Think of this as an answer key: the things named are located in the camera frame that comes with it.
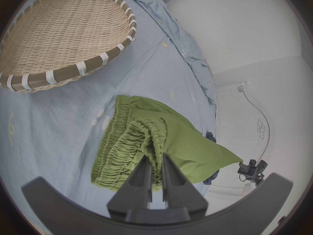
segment white strap on basket rim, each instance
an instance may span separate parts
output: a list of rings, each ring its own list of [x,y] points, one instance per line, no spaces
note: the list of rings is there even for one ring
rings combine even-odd
[[[49,70],[46,72],[46,79],[49,84],[57,84],[57,81],[54,79],[53,70]]]
[[[30,88],[29,85],[28,85],[28,77],[29,77],[29,74],[24,74],[24,75],[22,76],[22,86],[23,86],[26,90],[31,91],[32,88]]]
[[[130,35],[128,35],[126,38],[128,38],[130,41],[133,41],[133,38]]]
[[[77,69],[79,71],[79,74],[81,76],[84,76],[86,74],[86,64],[84,61],[81,61],[79,63],[76,63]]]
[[[128,20],[132,17],[135,16],[133,13],[129,15]]]
[[[126,3],[126,2],[123,1],[123,2],[120,4],[120,8],[122,8],[125,3]]]
[[[121,54],[121,53],[122,53],[122,51],[124,50],[124,45],[122,45],[122,44],[118,44],[116,47],[118,47],[118,48],[119,48],[119,50],[120,50],[120,53],[119,53],[119,54]]]
[[[10,91],[14,91],[12,88],[12,78],[14,75],[10,75],[8,80],[7,80],[7,87],[9,88]]]
[[[129,27],[131,26],[132,23],[136,23],[136,24],[137,24],[136,20],[133,19],[133,20],[131,20],[131,22],[130,22],[130,24],[129,24]]]
[[[108,54],[105,52],[105,53],[101,53],[99,56],[102,58],[102,66],[106,65],[109,60]]]
[[[125,10],[125,14],[127,15],[127,12],[130,10],[131,8],[127,8],[126,10]]]
[[[136,32],[137,29],[135,27],[131,27],[128,33],[130,33],[131,30],[134,30]]]
[[[3,75],[3,73],[0,73],[0,80],[1,80],[2,75]],[[0,82],[0,88],[3,88],[1,85],[1,82]]]

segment folded green fabric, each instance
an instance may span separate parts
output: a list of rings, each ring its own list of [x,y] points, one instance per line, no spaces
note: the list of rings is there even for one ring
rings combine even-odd
[[[222,167],[243,162],[203,137],[167,105],[139,96],[117,96],[114,116],[91,170],[91,183],[117,191],[146,155],[153,167],[154,190],[159,190],[163,153],[193,184],[206,180]]]

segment woven basket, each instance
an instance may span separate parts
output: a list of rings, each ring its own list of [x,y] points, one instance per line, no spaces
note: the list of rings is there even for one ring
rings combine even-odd
[[[0,86],[36,92],[78,80],[116,58],[136,32],[122,0],[36,0],[0,45]]]

